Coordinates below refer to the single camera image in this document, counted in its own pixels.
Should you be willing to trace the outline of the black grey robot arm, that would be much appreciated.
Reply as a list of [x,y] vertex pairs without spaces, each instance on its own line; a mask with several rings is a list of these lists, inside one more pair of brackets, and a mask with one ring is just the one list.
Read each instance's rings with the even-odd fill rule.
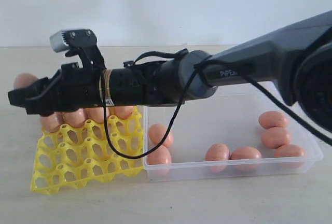
[[321,128],[331,130],[331,12],[290,24],[211,55],[202,50],[150,51],[123,68],[107,69],[89,29],[52,36],[55,52],[79,56],[51,78],[8,92],[11,105],[49,116],[80,108],[175,106],[211,97],[220,86],[271,81],[284,103],[298,103]]

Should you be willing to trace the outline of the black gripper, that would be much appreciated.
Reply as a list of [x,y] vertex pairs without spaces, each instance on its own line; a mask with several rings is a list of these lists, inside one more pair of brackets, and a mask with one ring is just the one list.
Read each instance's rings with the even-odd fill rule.
[[9,91],[9,103],[24,108],[28,115],[52,115],[100,107],[102,71],[78,67],[77,63],[65,64],[50,78],[44,77],[30,86]]

